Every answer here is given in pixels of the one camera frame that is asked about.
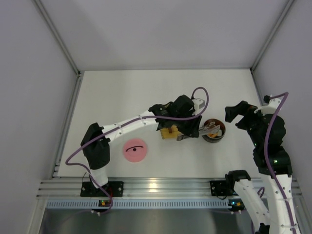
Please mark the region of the orange fish shaped cake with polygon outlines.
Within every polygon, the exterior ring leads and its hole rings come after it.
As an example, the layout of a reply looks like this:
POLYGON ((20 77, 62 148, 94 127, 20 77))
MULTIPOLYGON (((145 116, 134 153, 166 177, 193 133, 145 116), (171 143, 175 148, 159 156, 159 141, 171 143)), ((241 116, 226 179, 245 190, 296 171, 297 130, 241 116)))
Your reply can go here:
POLYGON ((222 133, 220 133, 220 132, 207 134, 207 137, 209 137, 209 138, 218 138, 218 137, 221 137, 221 136, 222 136, 222 133))

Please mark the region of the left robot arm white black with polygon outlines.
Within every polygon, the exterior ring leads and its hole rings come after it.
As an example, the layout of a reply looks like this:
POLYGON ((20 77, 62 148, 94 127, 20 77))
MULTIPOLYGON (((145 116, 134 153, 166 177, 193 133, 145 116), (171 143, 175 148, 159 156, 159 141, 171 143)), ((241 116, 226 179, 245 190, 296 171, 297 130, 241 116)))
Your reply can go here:
POLYGON ((88 174, 95 188, 108 183, 106 172, 114 147, 125 143, 125 151, 138 148, 141 144, 131 144, 131 140, 148 131, 156 132, 175 126, 178 132, 187 137, 199 137, 202 113, 207 109, 207 101, 200 98, 179 96, 166 104, 155 104, 142 114, 112 125, 100 126, 97 122, 89 126, 82 142, 82 152, 88 162, 88 174))

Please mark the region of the metal tongs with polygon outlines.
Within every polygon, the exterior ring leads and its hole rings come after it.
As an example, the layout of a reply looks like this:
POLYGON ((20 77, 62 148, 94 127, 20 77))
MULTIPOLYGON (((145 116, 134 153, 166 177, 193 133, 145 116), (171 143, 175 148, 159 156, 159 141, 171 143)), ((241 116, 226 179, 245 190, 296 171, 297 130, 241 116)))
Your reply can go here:
POLYGON ((207 134, 209 133, 216 133, 216 132, 222 133, 220 125, 214 125, 214 126, 206 125, 206 126, 199 127, 199 129, 195 131, 195 133, 189 134, 188 136, 185 134, 179 134, 176 140, 182 141, 187 138, 199 138, 200 136, 207 136, 207 134))

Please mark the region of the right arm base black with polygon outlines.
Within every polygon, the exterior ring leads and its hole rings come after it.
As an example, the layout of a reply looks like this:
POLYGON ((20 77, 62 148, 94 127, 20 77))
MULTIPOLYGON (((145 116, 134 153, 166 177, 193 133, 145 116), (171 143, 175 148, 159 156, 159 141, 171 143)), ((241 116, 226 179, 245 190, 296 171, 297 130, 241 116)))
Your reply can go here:
POLYGON ((210 181, 211 195, 219 199, 225 199, 229 196, 237 195, 237 193, 229 186, 225 180, 210 181))

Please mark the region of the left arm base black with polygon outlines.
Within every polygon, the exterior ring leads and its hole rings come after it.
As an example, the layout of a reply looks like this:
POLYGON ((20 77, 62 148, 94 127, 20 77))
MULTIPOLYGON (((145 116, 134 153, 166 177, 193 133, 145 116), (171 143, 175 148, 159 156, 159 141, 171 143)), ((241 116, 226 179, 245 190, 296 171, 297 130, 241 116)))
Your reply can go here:
MULTIPOLYGON (((123 181, 109 181, 103 186, 103 189, 111 197, 123 197, 123 181)), ((86 181, 82 183, 80 190, 81 197, 107 197, 107 195, 100 189, 96 188, 92 182, 86 181)))

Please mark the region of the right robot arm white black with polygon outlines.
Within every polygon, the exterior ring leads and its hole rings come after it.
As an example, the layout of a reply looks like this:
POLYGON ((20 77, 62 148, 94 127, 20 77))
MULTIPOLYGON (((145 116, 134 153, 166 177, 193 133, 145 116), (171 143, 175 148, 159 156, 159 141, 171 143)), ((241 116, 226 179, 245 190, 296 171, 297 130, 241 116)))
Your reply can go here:
POLYGON ((278 116, 284 101, 265 96, 267 105, 257 107, 246 101, 225 108, 225 121, 242 119, 236 127, 245 130, 254 145, 253 159, 263 181, 265 204, 256 192, 249 174, 230 171, 226 182, 242 200, 257 234, 298 234, 293 195, 290 156, 282 146, 285 121, 278 116))

